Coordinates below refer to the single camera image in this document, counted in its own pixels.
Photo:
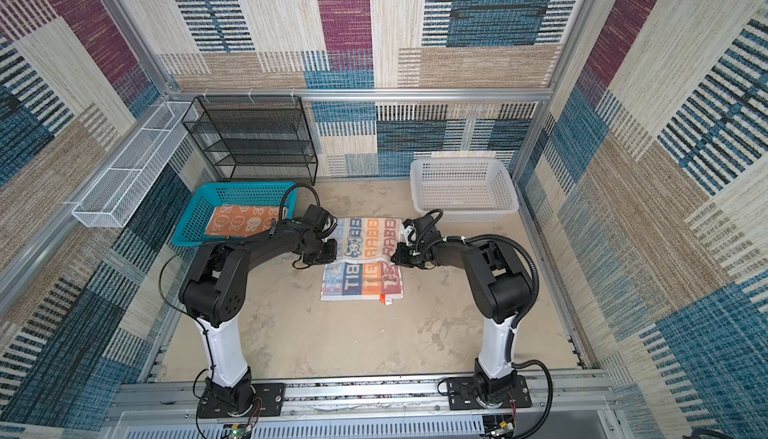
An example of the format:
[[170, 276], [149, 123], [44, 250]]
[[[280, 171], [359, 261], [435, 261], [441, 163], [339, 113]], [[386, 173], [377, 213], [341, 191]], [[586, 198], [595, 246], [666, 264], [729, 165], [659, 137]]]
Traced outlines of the white plastic laundry basket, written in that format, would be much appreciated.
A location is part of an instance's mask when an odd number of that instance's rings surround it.
[[519, 210], [506, 166], [495, 158], [420, 158], [410, 166], [411, 197], [421, 215], [447, 222], [496, 222]]

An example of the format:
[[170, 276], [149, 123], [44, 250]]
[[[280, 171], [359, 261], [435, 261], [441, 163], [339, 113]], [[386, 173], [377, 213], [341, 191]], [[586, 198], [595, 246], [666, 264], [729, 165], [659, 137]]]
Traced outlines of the orange and cream towel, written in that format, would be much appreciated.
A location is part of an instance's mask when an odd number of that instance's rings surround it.
[[248, 237], [268, 230], [278, 216], [277, 206], [222, 205], [214, 209], [205, 234], [213, 237]]

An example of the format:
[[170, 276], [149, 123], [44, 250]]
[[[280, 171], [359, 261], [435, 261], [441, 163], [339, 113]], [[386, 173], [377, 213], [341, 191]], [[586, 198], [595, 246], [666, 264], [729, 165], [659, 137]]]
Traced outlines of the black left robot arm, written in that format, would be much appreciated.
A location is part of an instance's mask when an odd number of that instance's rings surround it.
[[241, 345], [239, 314], [245, 304], [251, 270], [287, 253], [311, 267], [336, 259], [331, 238], [337, 219], [310, 205], [303, 216], [275, 220], [257, 234], [202, 244], [185, 276], [178, 297], [197, 323], [210, 377], [199, 399], [202, 419], [250, 417], [263, 400], [253, 385]]

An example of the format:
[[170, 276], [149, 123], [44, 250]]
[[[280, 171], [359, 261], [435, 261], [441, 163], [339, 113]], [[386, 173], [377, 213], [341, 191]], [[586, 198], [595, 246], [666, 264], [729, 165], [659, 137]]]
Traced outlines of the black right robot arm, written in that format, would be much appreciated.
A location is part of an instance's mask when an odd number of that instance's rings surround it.
[[404, 220], [404, 236], [391, 260], [405, 268], [464, 271], [474, 304], [484, 318], [483, 339], [472, 382], [454, 389], [481, 407], [498, 408], [519, 385], [515, 364], [518, 329], [538, 299], [538, 270], [530, 253], [508, 237], [442, 235], [437, 229], [441, 215], [435, 209]]

